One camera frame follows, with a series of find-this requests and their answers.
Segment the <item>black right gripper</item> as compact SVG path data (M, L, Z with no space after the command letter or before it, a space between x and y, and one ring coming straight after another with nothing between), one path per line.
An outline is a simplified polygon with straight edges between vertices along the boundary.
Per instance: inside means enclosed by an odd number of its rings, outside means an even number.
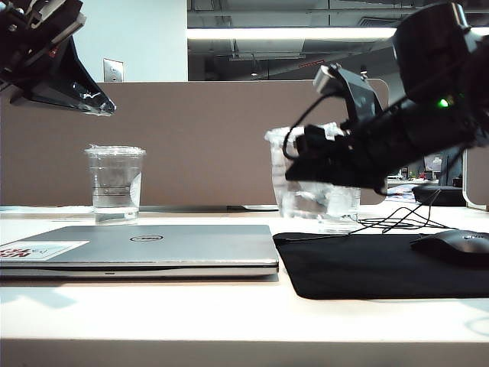
M388 174L420 160L424 156L424 107L405 101L385 109L379 116L352 124L348 118L340 124L345 135L332 143L318 125L306 125L296 137L299 156L286 153L291 162L285 178L372 189L382 194Z

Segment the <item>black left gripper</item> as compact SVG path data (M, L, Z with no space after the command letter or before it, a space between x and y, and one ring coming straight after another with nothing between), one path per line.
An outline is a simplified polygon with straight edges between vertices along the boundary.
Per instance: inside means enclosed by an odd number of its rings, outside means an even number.
M87 115L110 116L116 106L89 75L71 37L85 24L81 1L1 2L1 89L32 78L41 57L53 63L32 93L17 91L13 106L33 103Z

